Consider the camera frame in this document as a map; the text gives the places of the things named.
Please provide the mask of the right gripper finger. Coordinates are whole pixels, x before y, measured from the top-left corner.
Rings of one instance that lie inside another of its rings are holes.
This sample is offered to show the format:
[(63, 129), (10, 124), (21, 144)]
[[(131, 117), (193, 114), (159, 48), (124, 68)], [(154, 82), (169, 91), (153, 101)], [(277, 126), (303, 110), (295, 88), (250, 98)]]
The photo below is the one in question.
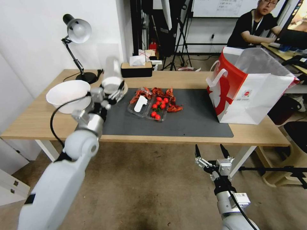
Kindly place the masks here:
[(197, 144), (195, 144), (195, 163), (205, 172), (213, 172), (216, 169), (214, 161), (207, 161), (201, 157), (201, 153)]
[(228, 150), (222, 144), (220, 144), (220, 148), (221, 148), (222, 154), (224, 156), (224, 158), (221, 160), (222, 163), (231, 164), (233, 162), (234, 158), (230, 156)]

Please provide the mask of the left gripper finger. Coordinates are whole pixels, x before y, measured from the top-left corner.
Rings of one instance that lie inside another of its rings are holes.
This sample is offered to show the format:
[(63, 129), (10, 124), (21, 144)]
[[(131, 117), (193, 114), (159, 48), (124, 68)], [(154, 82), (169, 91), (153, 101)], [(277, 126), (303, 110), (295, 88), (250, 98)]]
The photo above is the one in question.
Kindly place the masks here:
[(102, 101), (102, 108), (109, 110), (115, 104), (117, 104), (122, 99), (122, 95), (105, 97)]
[(122, 99), (126, 95), (126, 93), (127, 84), (123, 80), (119, 85), (118, 89), (109, 96), (109, 99)]

